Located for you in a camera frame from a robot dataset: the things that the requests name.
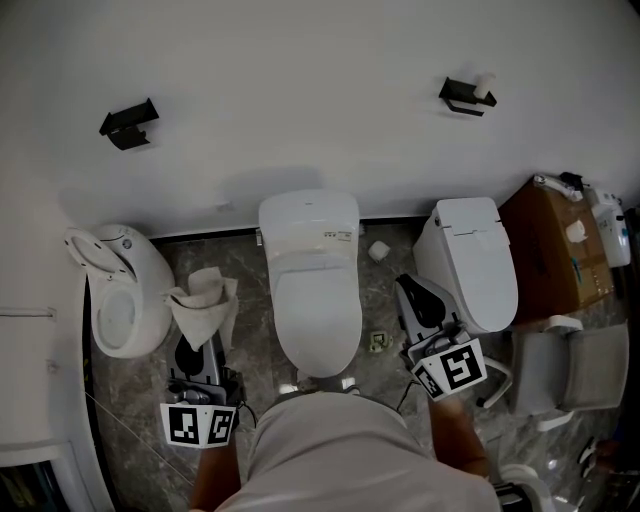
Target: marble floor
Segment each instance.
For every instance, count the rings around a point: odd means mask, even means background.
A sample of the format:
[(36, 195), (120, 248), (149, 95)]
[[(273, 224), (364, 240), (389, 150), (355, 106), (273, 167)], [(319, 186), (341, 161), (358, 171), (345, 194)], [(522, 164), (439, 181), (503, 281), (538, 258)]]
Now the marble floor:
[[(410, 379), (397, 356), (399, 343), (382, 353), (368, 351), (372, 331), (384, 330), (395, 339), (401, 331), (393, 298), (394, 279), (415, 272), (411, 246), (419, 232), (407, 224), (368, 226), (360, 239), (358, 270), (363, 308), (362, 340), (356, 357), (335, 379), (318, 383), (326, 389), (341, 389), (342, 380), (355, 379), (363, 394), (395, 407)], [(367, 248), (381, 240), (391, 253), (374, 263)], [(227, 354), (228, 366), (244, 375), (247, 403), (259, 416), (281, 391), (296, 384), (296, 371), (287, 360), (273, 324), (266, 260), (254, 236), (215, 238), (200, 241), (159, 243), (178, 286), (186, 287), (187, 276), (203, 267), (218, 266), (222, 274), (239, 280), (240, 310), (233, 335), (233, 348)], [(577, 313), (585, 328), (620, 323), (622, 304), (609, 296)], [(167, 338), (179, 336), (175, 326)], [(508, 362), (510, 344), (501, 335), (481, 338), (485, 355)], [(101, 405), (143, 441), (141, 442), (112, 416), (98, 408), (100, 435), (111, 478), (125, 508), (142, 511), (183, 511), (187, 509), (191, 483), (195, 479), (199, 452), (168, 446), (164, 442), (159, 404), (164, 401), (166, 382), (165, 347), (132, 360), (112, 359), (93, 344), (92, 369), (94, 393)], [(475, 428), (483, 442), (500, 438), (500, 463), (533, 466), (552, 492), (570, 501), (587, 495), (583, 509), (596, 503), (602, 476), (583, 481), (576, 458), (587, 439), (608, 437), (615, 428), (618, 411), (577, 413), (571, 422), (547, 433), (538, 433), (535, 422), (508, 414), (505, 400), (492, 409), (475, 407), (477, 397), (495, 389), (498, 378), (490, 371), (484, 383), (463, 392)], [(433, 456), (427, 398), (419, 386), (412, 386), (402, 407), (402, 415), (412, 434)], [(236, 438), (243, 478), (253, 437), (249, 412), (240, 412)], [(150, 448), (162, 455), (163, 462)]]

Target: black bracket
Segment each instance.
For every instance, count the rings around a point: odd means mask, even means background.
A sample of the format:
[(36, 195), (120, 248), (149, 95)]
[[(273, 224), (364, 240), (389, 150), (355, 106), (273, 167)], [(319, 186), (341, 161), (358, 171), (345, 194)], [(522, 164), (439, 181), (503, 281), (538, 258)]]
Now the black bracket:
[(135, 107), (122, 110), (115, 114), (108, 113), (102, 127), (100, 135), (106, 135), (113, 145), (124, 151), (144, 144), (149, 144), (146, 139), (146, 132), (141, 132), (138, 125), (160, 119), (153, 103), (147, 101)]
[(459, 101), (461, 103), (469, 103), (471, 105), (477, 105), (479, 103), (480, 105), (487, 105), (488, 107), (496, 106), (497, 102), (493, 97), (493, 94), (488, 92), (486, 98), (480, 99), (474, 96), (473, 91), (475, 90), (475, 85), (458, 82), (457, 80), (451, 80), (447, 77), (438, 97), (442, 98), (451, 112), (480, 117), (484, 115), (484, 112), (471, 110), (469, 108), (456, 107), (451, 103), (452, 101)]

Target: toilet paper roll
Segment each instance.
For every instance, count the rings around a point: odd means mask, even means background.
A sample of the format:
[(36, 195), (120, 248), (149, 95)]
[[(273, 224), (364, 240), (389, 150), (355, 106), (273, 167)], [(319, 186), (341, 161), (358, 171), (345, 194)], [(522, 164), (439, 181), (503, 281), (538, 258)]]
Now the toilet paper roll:
[(579, 244), (580, 242), (583, 242), (587, 239), (584, 224), (581, 220), (577, 220), (570, 226), (567, 226), (565, 232), (567, 233), (567, 238), (569, 239), (569, 241), (574, 244)]
[(371, 247), (369, 247), (369, 256), (371, 256), (371, 259), (376, 263), (380, 263), (387, 257), (387, 254), (389, 254), (390, 250), (391, 247), (389, 247), (387, 244), (377, 241), (374, 242)]

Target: toilet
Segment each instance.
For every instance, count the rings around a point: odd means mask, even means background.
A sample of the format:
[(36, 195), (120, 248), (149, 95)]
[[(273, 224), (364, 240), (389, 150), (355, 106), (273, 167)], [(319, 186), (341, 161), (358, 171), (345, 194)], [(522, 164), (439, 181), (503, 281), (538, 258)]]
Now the toilet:
[(506, 329), (518, 309), (509, 238), (493, 199), (438, 201), (413, 246), (418, 274), (451, 293), (473, 336)]
[(162, 293), (173, 288), (174, 279), (162, 255), (138, 231), (119, 224), (93, 234), (69, 228), (64, 243), (87, 271), (98, 347), (123, 359), (154, 351), (172, 318)]
[(276, 332), (289, 360), (323, 378), (358, 349), (358, 203), (350, 194), (300, 190), (260, 205)]

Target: cardboard box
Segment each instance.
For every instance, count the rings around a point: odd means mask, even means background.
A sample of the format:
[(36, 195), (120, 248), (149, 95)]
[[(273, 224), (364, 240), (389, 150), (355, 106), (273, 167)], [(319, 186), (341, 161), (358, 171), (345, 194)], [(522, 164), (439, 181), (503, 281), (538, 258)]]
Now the cardboard box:
[[(613, 291), (598, 226), (586, 200), (571, 202), (533, 180), (499, 208), (518, 279), (514, 323), (562, 315)], [(571, 243), (565, 229), (582, 221), (587, 239)]]

